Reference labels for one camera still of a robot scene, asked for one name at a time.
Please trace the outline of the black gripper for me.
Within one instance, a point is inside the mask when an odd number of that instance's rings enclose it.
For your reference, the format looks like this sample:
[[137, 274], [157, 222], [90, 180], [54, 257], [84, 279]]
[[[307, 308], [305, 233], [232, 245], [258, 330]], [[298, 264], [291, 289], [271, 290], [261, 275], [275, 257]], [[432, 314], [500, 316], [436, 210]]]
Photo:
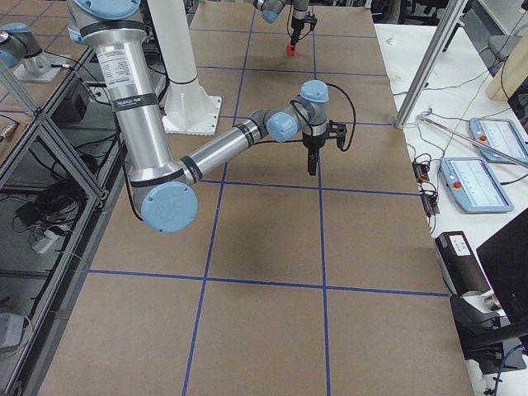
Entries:
[[328, 138], [328, 132], [320, 135], [310, 135], [306, 132], [302, 134], [302, 141], [307, 154], [307, 172], [310, 176], [317, 175], [319, 150], [325, 145]]
[[308, 13], [307, 12], [293, 12], [290, 17], [290, 27], [292, 33], [290, 35], [290, 46], [296, 46], [299, 41], [300, 32], [304, 29]]

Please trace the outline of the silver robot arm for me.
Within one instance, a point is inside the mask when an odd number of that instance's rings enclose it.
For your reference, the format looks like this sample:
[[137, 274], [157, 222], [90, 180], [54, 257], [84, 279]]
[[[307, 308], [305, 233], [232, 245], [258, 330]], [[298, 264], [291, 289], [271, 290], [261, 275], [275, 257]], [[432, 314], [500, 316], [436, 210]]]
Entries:
[[[328, 86], [305, 82], [279, 110], [254, 111], [223, 134], [215, 133], [221, 100], [199, 84], [185, 8], [180, 1], [152, 1], [148, 8], [169, 81], [165, 101], [153, 88], [142, 48], [146, 38], [137, 1], [71, 1], [71, 38], [91, 47], [124, 135], [133, 171], [134, 207], [161, 233], [175, 233], [196, 217], [193, 185], [260, 140], [285, 142], [296, 134], [319, 138], [327, 129]], [[210, 142], [178, 160], [171, 133], [212, 134]]]
[[287, 3], [290, 4], [288, 20], [293, 31], [289, 33], [290, 43], [286, 46], [286, 49], [293, 54], [297, 43], [301, 40], [301, 32], [304, 26], [310, 24], [310, 30], [312, 31], [317, 24], [317, 18], [309, 13], [309, 1], [254, 0], [252, 5], [261, 13], [261, 17], [265, 22], [273, 24]]

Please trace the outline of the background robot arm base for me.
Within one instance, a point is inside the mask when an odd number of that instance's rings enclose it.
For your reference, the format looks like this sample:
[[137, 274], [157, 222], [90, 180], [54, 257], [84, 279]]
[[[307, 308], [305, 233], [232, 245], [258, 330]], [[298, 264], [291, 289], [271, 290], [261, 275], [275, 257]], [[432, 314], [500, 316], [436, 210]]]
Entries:
[[26, 83], [51, 83], [60, 70], [70, 67], [66, 58], [46, 53], [21, 22], [1, 26], [1, 61]]

